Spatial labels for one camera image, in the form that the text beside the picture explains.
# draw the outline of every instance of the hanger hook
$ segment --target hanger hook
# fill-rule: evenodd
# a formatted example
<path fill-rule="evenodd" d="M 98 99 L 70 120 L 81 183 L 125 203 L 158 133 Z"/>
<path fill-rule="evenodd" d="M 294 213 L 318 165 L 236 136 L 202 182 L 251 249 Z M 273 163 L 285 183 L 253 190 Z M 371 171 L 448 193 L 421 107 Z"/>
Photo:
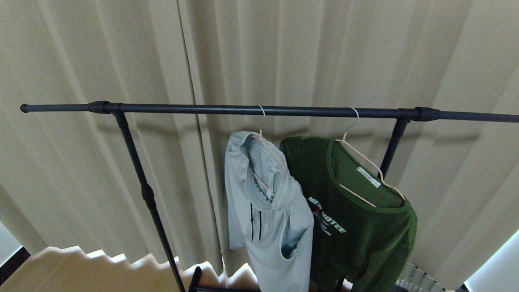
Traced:
<path fill-rule="evenodd" d="M 352 109 L 352 110 L 355 111 L 355 113 L 357 114 L 357 119 L 355 120 L 355 123 L 353 123 L 353 125 L 347 127 L 347 128 L 346 128 L 346 131 L 344 131 L 343 141 L 346 140 L 346 134 L 348 133 L 348 131 L 349 131 L 351 128 L 355 127 L 355 125 L 359 122 L 359 118 L 360 118 L 360 117 L 359 117 L 359 112 L 358 112 L 355 108 L 352 108 L 352 107 L 347 107 L 347 108 Z"/>
<path fill-rule="evenodd" d="M 263 121 L 261 122 L 261 125 L 259 126 L 259 137 L 262 138 L 263 124 L 265 123 L 265 118 L 267 117 L 267 115 L 265 114 L 265 110 L 263 109 L 263 107 L 261 105 L 258 104 L 257 106 L 263 112 Z"/>

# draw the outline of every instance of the clothes hanger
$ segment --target clothes hanger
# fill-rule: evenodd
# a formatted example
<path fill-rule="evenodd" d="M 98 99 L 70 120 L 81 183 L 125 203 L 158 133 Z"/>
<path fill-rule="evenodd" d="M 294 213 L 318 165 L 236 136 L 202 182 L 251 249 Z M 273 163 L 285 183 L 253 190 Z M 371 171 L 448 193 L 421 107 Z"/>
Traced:
<path fill-rule="evenodd" d="M 404 195 L 402 195 L 402 193 L 395 187 L 393 187 L 392 185 L 388 185 L 387 183 L 384 182 L 384 176 L 382 174 L 382 171 L 380 170 L 380 168 L 378 168 L 378 166 L 376 164 L 374 164 L 371 160 L 369 160 L 366 156 L 364 156 L 364 154 L 360 153 L 357 149 L 355 149 L 355 147 L 353 147 L 352 145 L 350 145 L 348 142 L 346 142 L 346 134 L 348 133 L 349 129 L 355 127 L 355 125 L 359 122 L 359 112 L 355 109 L 355 108 L 351 108 L 351 107 L 347 107 L 347 108 L 350 108 L 352 110 L 355 111 L 355 113 L 357 114 L 357 119 L 355 120 L 355 123 L 351 126 L 349 126 L 348 128 L 346 128 L 346 131 L 344 132 L 344 136 L 342 139 L 337 139 L 336 141 L 337 142 L 341 142 L 342 145 L 347 145 L 349 146 L 351 149 L 353 149 L 357 154 L 359 154 L 362 158 L 364 158 L 366 161 L 368 161 L 369 163 L 371 163 L 371 165 L 373 165 L 377 170 L 378 170 L 378 173 L 380 174 L 380 181 L 382 182 L 383 185 L 389 187 L 389 188 L 392 188 L 394 189 L 398 195 L 400 195 L 400 197 L 405 201 L 405 197 Z M 346 191 L 350 192 L 351 194 L 353 194 L 354 196 L 358 197 L 359 199 L 361 199 L 362 201 L 364 201 L 365 203 L 373 206 L 373 207 L 376 207 L 374 204 L 372 204 L 371 202 L 369 202 L 368 200 L 364 199 L 363 197 L 357 195 L 354 191 L 350 190 L 349 188 L 345 187 L 344 185 L 342 184 L 339 184 L 339 186 L 343 189 L 345 189 Z"/>
<path fill-rule="evenodd" d="M 279 159 L 279 157 L 274 153 L 274 151 L 268 146 L 267 142 L 265 142 L 265 139 L 263 139 L 263 124 L 265 123 L 266 114 L 265 114 L 265 110 L 263 109 L 263 107 L 261 105 L 258 105 L 258 107 L 261 109 L 261 111 L 263 111 L 263 121 L 262 121 L 261 125 L 259 126 L 259 137 L 258 136 L 251 136 L 251 137 L 261 141 L 263 143 L 263 145 L 265 146 L 265 148 L 267 148 L 268 151 L 270 151 L 272 153 L 272 155 L 274 156 L 274 158 L 279 162 L 279 165 L 281 165 L 281 168 L 283 168 L 283 170 L 285 170 L 285 166 L 281 162 L 281 159 Z M 252 173 L 252 175 L 258 180 L 259 183 L 261 183 L 263 185 L 263 187 L 265 187 L 272 194 L 272 198 L 276 195 L 276 194 L 274 194 L 274 191 L 271 190 L 267 186 L 267 184 L 265 184 L 255 173 Z"/>

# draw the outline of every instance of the clothes rack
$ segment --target clothes rack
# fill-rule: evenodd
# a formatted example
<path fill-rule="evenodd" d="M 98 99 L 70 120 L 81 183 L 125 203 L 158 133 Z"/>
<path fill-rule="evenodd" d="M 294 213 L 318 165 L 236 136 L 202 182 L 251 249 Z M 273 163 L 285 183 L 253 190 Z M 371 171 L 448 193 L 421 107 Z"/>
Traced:
<path fill-rule="evenodd" d="M 357 114 L 350 108 L 313 108 L 313 107 L 263 107 L 246 105 L 191 105 L 191 104 L 130 104 L 130 103 L 111 103 L 108 101 L 95 101 L 87 104 L 41 104 L 29 105 L 22 104 L 20 110 L 24 113 L 29 112 L 92 112 L 98 114 L 113 114 L 117 121 L 121 133 L 124 137 L 126 147 L 130 154 L 137 177 L 141 184 L 142 198 L 146 202 L 153 222 L 166 252 L 169 264 L 176 279 L 176 283 L 181 292 L 185 292 L 184 284 L 180 278 L 176 267 L 173 253 L 169 245 L 166 233 L 160 220 L 155 203 L 153 189 L 146 180 L 144 169 L 142 168 L 139 154 L 135 148 L 133 138 L 128 127 L 125 113 L 185 113 L 185 114 L 233 114 L 233 115 L 277 115 L 277 116 L 322 116 L 322 117 L 357 117 Z M 505 122 L 519 123 L 519 115 L 494 114 L 494 113 L 474 113 L 474 112 L 450 112 L 440 111 L 432 108 L 416 107 L 414 109 L 365 109 L 356 108 L 359 117 L 367 118 L 394 118 L 396 123 L 386 149 L 386 154 L 380 170 L 385 176 L 393 156 L 397 150 L 400 138 L 405 132 L 407 124 L 411 121 L 428 122 L 436 120 L 460 120 L 460 121 L 486 121 L 486 122 Z M 195 268 L 189 292 L 196 291 L 216 291 L 216 292 L 257 292 L 249 289 L 232 289 L 220 287 L 208 287 L 199 285 L 202 275 L 200 267 Z M 344 278 L 339 279 L 335 291 L 342 287 Z"/>

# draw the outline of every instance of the green long sleeve top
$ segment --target green long sleeve top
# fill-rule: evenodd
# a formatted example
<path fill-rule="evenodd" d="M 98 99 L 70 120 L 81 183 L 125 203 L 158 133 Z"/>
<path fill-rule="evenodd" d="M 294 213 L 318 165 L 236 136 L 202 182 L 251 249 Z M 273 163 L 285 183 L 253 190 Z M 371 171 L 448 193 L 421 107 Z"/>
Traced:
<path fill-rule="evenodd" d="M 314 215 L 311 280 L 327 289 L 345 275 L 352 292 L 390 291 L 414 245 L 417 218 L 409 201 L 334 139 L 290 137 L 280 149 Z"/>

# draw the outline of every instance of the curtain fold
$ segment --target curtain fold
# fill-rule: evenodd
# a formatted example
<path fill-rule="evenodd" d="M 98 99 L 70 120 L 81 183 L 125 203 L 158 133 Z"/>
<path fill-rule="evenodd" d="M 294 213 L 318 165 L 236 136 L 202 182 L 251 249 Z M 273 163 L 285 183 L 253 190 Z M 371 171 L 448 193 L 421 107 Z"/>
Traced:
<path fill-rule="evenodd" d="M 32 253 L 166 261 L 112 116 L 22 103 L 286 105 L 519 114 L 519 4 L 445 1 L 0 1 L 0 220 Z M 228 274 L 223 161 L 260 116 L 127 114 L 175 255 Z M 265 137 L 353 120 L 267 117 Z M 380 164 L 394 121 L 348 141 Z M 410 261 L 457 288 L 517 229 L 517 125 L 408 125 L 387 180 L 418 215 Z"/>

